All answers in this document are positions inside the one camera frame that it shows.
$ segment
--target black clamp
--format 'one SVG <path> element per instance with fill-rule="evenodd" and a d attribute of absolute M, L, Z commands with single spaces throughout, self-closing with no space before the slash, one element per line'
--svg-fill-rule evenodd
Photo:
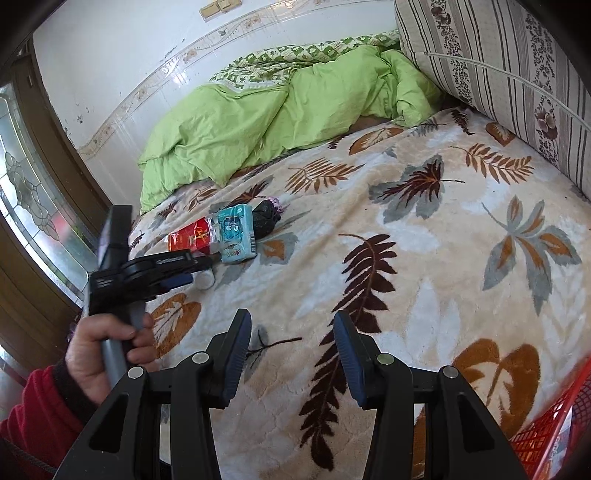
<path fill-rule="evenodd" d="M 130 368 L 54 480 L 221 480 L 209 409 L 226 408 L 236 395 L 251 329 L 251 315 L 240 309 L 204 352 L 160 372 Z M 170 403 L 171 465 L 159 460 L 164 403 Z"/>
<path fill-rule="evenodd" d="M 527 480 L 511 444 L 455 367 L 408 367 L 358 333 L 347 312 L 335 315 L 333 331 L 351 396 L 364 410 L 377 410 L 363 480 L 411 478 L 414 404 L 426 411 L 426 480 Z"/>
<path fill-rule="evenodd" d="M 109 211 L 100 235 L 98 269 L 86 287 L 83 315 L 112 313 L 140 330 L 147 301 L 192 283 L 191 273 L 211 268 L 212 260 L 194 257 L 189 250 L 129 260 L 131 212 L 130 205 L 114 205 Z M 133 366 L 125 356 L 132 348 L 131 342 L 103 342 L 103 360 L 112 387 Z"/>

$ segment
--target screw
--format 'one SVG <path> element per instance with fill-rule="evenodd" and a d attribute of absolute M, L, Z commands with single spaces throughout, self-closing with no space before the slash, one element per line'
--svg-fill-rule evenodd
<path fill-rule="evenodd" d="M 193 355 L 192 360 L 195 364 L 204 364 L 209 360 L 209 355 L 206 352 L 197 352 Z"/>
<path fill-rule="evenodd" d="M 389 353 L 381 353 L 378 355 L 378 363 L 382 365 L 392 365 L 394 363 L 394 356 Z"/>
<path fill-rule="evenodd" d="M 130 378 L 139 378 L 144 374 L 144 369 L 141 367 L 131 367 L 127 372 L 127 376 Z"/>
<path fill-rule="evenodd" d="M 456 378 L 460 374 L 460 372 L 457 371 L 457 368 L 452 367 L 451 365 L 446 365 L 441 371 L 447 378 Z"/>

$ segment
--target pillow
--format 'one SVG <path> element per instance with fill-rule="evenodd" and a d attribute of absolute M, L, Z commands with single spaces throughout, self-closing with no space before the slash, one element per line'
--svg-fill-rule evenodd
<path fill-rule="evenodd" d="M 514 132 L 591 196 L 591 97 L 533 15 L 515 0 L 396 0 L 396 9 L 402 51 L 423 73 L 498 122 L 488 129 L 501 145 Z"/>

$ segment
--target red sleeve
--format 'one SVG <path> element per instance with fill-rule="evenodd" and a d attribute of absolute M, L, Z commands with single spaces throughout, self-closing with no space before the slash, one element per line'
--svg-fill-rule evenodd
<path fill-rule="evenodd" d="M 35 370 L 22 393 L 22 404 L 0 423 L 0 436 L 52 467 L 58 467 L 78 434 L 82 422 L 66 406 L 53 380 L 54 367 Z M 51 475 L 19 458 L 31 480 Z"/>

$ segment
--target cartoon character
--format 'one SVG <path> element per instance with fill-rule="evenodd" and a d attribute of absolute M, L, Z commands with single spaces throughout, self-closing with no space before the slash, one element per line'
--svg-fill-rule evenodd
<path fill-rule="evenodd" d="M 240 217 L 226 217 L 222 222 L 222 238 L 239 244 L 242 241 Z"/>

